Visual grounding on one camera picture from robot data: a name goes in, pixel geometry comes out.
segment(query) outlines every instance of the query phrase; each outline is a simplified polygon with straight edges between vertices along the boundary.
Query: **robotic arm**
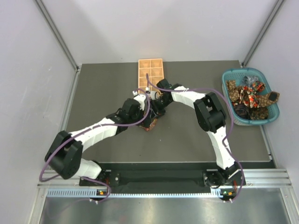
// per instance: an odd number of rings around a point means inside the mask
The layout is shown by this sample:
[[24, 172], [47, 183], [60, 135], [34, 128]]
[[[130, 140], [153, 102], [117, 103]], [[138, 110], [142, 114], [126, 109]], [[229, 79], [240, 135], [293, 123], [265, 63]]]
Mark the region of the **robotic arm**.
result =
[[[207, 132], [211, 139], [221, 175], [226, 181], [234, 176], [238, 172], [238, 168], [235, 160], [222, 144], [222, 140], [226, 136], [226, 114], [216, 95], [212, 92], [203, 94], [187, 91], [188, 89], [180, 84], [170, 85], [166, 79], [161, 80], [157, 86], [161, 89], [175, 91], [161, 91], [162, 94], [158, 98], [155, 97], [154, 91], [148, 91], [147, 94], [151, 98], [150, 113], [138, 125], [148, 128], [153, 119], [157, 119], [165, 114], [165, 107], [173, 101], [192, 107], [195, 110], [200, 127]], [[99, 141], [117, 135], [128, 128], [127, 126], [116, 126], [115, 124], [132, 124], [142, 119], [146, 109], [146, 97], [143, 94], [138, 94], [136, 91], [133, 94], [135, 96], [133, 99], [127, 99], [122, 108], [106, 116], [100, 122], [80, 131], [71, 133], [66, 131], [59, 132], [45, 157], [45, 161], [48, 160], [57, 147], [69, 138], [75, 137], [53, 157], [49, 165], [64, 179], [69, 179], [73, 176], [85, 176], [96, 179], [101, 173], [100, 165], [95, 161], [82, 159], [82, 153]]]

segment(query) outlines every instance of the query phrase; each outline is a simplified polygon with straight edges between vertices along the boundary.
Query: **gray floor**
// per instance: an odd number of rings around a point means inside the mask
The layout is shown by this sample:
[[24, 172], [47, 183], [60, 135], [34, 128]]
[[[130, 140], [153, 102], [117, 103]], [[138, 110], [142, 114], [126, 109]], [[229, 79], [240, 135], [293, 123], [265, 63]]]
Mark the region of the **gray floor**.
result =
[[[77, 198], [47, 198], [51, 217]], [[279, 189], [244, 189], [234, 203], [219, 198], [113, 198], [73, 204], [40, 224], [290, 224]]]
[[[137, 66], [137, 63], [83, 64], [67, 131], [100, 121], [132, 98], [131, 91], [137, 88]], [[238, 61], [165, 62], [164, 75], [171, 84], [221, 91], [222, 73], [239, 67]], [[235, 125], [229, 144], [241, 161], [269, 161], [257, 126]], [[216, 161], [211, 141], [199, 127], [194, 110], [179, 103], [168, 106], [166, 115], [152, 131], [132, 127], [89, 148], [84, 158], [99, 162]]]

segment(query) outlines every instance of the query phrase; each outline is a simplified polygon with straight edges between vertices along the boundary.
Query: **teal basket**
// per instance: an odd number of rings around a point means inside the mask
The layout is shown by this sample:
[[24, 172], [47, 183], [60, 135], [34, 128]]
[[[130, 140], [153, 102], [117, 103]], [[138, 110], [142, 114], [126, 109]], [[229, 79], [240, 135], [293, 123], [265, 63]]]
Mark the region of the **teal basket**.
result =
[[[231, 101], [228, 97], [228, 89], [226, 87], [225, 81], [235, 80], [236, 85], [239, 86], [241, 84], [241, 81], [243, 80], [244, 76], [257, 76], [260, 82], [265, 83], [266, 88], [263, 92], [260, 93], [260, 95], [265, 95], [265, 94], [271, 92], [271, 88], [270, 88], [265, 76], [259, 70], [256, 70], [253, 68], [229, 69], [229, 70], [225, 71], [222, 75], [222, 90], [223, 90], [224, 96], [228, 99], [229, 102], [231, 102]], [[234, 123], [237, 125], [244, 125], [244, 126], [265, 125], [265, 124], [275, 121], [279, 116], [279, 108], [278, 108], [277, 104], [272, 104], [272, 105], [268, 106], [269, 118], [265, 119], [265, 120], [242, 119], [235, 113], [235, 111], [233, 109], [233, 105], [231, 103], [230, 103], [230, 107], [233, 111]]]

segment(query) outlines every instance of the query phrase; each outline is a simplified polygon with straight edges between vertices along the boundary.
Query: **gray mat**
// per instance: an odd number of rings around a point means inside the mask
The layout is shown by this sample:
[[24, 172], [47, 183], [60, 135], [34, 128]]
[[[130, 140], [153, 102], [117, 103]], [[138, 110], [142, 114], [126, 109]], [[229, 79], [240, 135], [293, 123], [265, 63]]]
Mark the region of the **gray mat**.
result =
[[[222, 73], [239, 67], [238, 61], [165, 62], [164, 75], [171, 84], [209, 87], [222, 92]], [[122, 107], [138, 85], [137, 69], [137, 63], [83, 64], [67, 131], [96, 123]], [[89, 148], [84, 158], [99, 162], [216, 161], [211, 141], [198, 125], [195, 111], [179, 103], [172, 103], [166, 110], [152, 131], [129, 128]], [[228, 130], [229, 115], [226, 122]], [[235, 125], [229, 144], [241, 161], [269, 161], [258, 126]]]

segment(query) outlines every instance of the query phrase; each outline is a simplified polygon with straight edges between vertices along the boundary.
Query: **plastic basket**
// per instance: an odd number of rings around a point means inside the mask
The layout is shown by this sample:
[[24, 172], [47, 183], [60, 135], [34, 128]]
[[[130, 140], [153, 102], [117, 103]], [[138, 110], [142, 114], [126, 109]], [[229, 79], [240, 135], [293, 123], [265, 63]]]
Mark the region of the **plastic basket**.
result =
[[[223, 90], [224, 96], [228, 99], [229, 102], [231, 102], [231, 101], [228, 97], [228, 89], [226, 87], [225, 81], [235, 80], [236, 85], [238, 86], [241, 84], [241, 81], [243, 80], [244, 76], [257, 76], [259, 78], [259, 81], [265, 83], [266, 88], [263, 92], [260, 93], [260, 95], [265, 95], [265, 94], [271, 92], [271, 88], [270, 88], [265, 76], [259, 70], [253, 69], [253, 68], [229, 69], [229, 70], [225, 71], [222, 75], [222, 90]], [[277, 104], [272, 104], [267, 107], [269, 110], [269, 117], [268, 117], [268, 119], [265, 119], [265, 120], [242, 119], [235, 113], [232, 104], [230, 104], [230, 107], [233, 111], [234, 123], [237, 125], [244, 125], [244, 126], [246, 126], [246, 125], [247, 126], [249, 126], [249, 125], [265, 125], [265, 124], [275, 121], [279, 116], [279, 108], [278, 108]]]

